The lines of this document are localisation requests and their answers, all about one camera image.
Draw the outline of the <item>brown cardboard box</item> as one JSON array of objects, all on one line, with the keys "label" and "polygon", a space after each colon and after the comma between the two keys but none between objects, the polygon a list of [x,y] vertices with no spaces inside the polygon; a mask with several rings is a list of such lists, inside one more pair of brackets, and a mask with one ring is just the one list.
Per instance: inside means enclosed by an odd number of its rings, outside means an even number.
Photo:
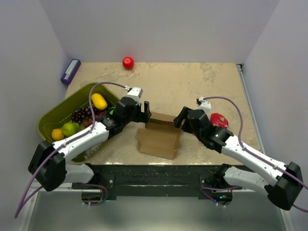
[{"label": "brown cardboard box", "polygon": [[173,160],[178,154],[182,130],[174,127],[175,117],[152,112],[149,123],[136,133],[139,152]]}]

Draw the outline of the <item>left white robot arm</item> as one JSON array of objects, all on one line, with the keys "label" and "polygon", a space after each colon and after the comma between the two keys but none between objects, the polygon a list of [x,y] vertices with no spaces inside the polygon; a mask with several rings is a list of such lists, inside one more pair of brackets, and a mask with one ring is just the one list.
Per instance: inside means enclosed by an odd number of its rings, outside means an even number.
[{"label": "left white robot arm", "polygon": [[123,97],[112,114],[105,114],[87,129],[54,143],[42,141],[28,170],[48,192],[63,183],[83,183],[94,189],[99,185],[100,177],[93,167],[89,164],[73,165],[71,161],[90,147],[119,134],[128,123],[148,123],[150,117],[148,101],[141,104],[130,97]]}]

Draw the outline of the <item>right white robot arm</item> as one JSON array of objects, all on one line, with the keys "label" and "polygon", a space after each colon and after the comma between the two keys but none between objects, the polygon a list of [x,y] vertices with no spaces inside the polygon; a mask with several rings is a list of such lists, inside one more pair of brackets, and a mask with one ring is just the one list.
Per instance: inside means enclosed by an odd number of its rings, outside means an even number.
[{"label": "right white robot arm", "polygon": [[295,200],[303,189],[298,164],[285,164],[255,149],[249,150],[231,131],[214,126],[203,109],[183,107],[174,119],[174,126],[193,134],[206,148],[229,156],[249,168],[245,171],[223,164],[205,180],[205,190],[250,189],[266,195],[280,209],[290,210],[295,206]]}]

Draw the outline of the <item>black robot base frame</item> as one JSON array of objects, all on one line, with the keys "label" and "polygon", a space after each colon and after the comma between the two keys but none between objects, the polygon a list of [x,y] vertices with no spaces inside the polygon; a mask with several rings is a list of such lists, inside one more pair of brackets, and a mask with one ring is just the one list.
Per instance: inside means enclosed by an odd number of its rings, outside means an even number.
[{"label": "black robot base frame", "polygon": [[107,197],[197,197],[228,205],[233,190],[222,178],[216,180],[221,166],[208,165],[93,165],[94,179],[89,185],[73,183],[74,190],[83,190],[86,202],[98,202]]}]

